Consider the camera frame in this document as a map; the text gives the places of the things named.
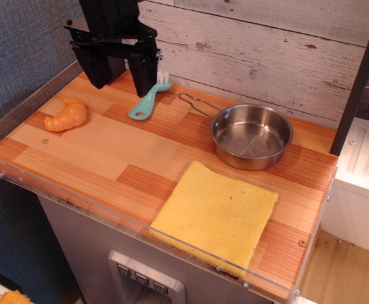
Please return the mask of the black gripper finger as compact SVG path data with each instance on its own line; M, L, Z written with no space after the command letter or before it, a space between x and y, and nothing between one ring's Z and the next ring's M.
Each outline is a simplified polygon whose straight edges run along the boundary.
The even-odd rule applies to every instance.
M132 54L128 58L128 64L136 93L142 98L157 83L158 59L156 56Z
M111 84L126 71L125 59L105 54L98 48L72 43L77 61L97 89Z

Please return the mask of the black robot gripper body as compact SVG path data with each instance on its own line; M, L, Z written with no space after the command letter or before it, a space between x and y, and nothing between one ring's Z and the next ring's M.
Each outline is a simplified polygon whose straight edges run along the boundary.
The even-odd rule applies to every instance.
M80 1L83 15L64 27L80 46L99 43L123 58L139 56L146 67L159 61L157 31L139 21L137 1Z

